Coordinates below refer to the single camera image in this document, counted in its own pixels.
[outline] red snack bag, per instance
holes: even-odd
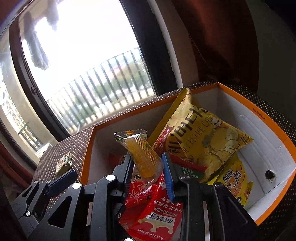
[[[131,182],[131,187],[128,192],[128,197],[126,198],[125,205],[127,208],[137,205],[139,203],[147,203],[151,198],[153,193],[157,188],[157,184],[151,185],[145,190],[145,184],[141,181]]]
[[[188,168],[190,170],[199,172],[199,173],[205,173],[207,167],[206,166],[200,166],[198,164],[195,164],[190,161],[184,161],[182,158],[175,156],[173,154],[170,154],[170,159],[172,160],[172,163],[177,164],[179,166],[182,166],[184,168]]]
[[[138,205],[139,203],[147,204],[147,202],[152,198],[156,188],[157,181],[147,189],[147,186],[143,183],[140,173],[138,172],[137,166],[134,165],[131,186],[128,192],[128,197],[125,201],[126,207],[130,208],[134,205]]]
[[[157,189],[136,222],[128,228],[120,222],[127,232],[136,239],[145,241],[165,240],[172,238],[182,219],[183,204],[172,203],[167,196],[165,179],[161,174]]]

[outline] window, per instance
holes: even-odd
[[[0,29],[0,131],[35,168],[43,152],[177,88],[147,1],[33,0]]]
[[[38,164],[43,151],[58,142],[37,116],[19,83],[8,37],[7,31],[0,41],[0,118],[16,144]]]
[[[36,1],[20,16],[34,81],[75,134],[155,91],[119,0]]]

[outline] snack bag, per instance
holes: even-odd
[[[139,204],[147,204],[152,198],[153,193],[157,188],[157,184],[151,185],[145,190],[145,183],[138,172],[137,166],[133,167],[133,174],[131,178],[131,186],[128,192],[128,196],[125,200],[126,208],[133,207]]]
[[[72,153],[67,152],[60,160],[57,161],[56,165],[56,177],[59,178],[67,171],[71,169],[72,166]]]
[[[207,184],[213,185],[216,182],[223,183],[241,205],[246,205],[253,182],[248,182],[244,166],[236,152],[233,153],[221,173]]]
[[[202,183],[251,141],[247,134],[201,108],[187,88],[180,92],[148,140],[159,156],[169,152],[206,166],[199,178]]]
[[[161,174],[157,189],[140,216],[126,210],[125,213],[129,217],[123,217],[120,224],[136,240],[169,241],[182,219],[182,210],[182,203],[172,203],[168,198],[164,175]],[[128,219],[135,220],[135,222],[131,225],[125,222]]]
[[[205,170],[207,169],[207,167],[205,166],[199,166],[193,162],[184,161],[180,157],[177,157],[173,154],[170,154],[170,159],[172,163],[181,166],[181,169],[184,175],[191,176],[196,179],[201,177],[205,173]]]
[[[114,133],[114,135],[115,140],[130,153],[145,187],[148,188],[149,185],[154,184],[163,170],[163,164],[146,141],[147,132],[145,130],[122,131]]]

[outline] yellow chip bag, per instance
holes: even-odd
[[[216,182],[223,183],[241,205],[246,205],[253,182],[248,182],[244,166],[236,152],[233,153],[220,174],[207,184],[213,185]]]
[[[170,152],[185,161],[206,166],[200,182],[222,167],[233,152],[253,139],[200,107],[184,88],[148,139],[161,156]]]

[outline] sky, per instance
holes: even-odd
[[[26,41],[22,41],[26,60],[45,100],[92,67],[139,46],[119,0],[64,0],[57,8],[56,31],[46,17],[35,26],[49,68],[35,67]]]

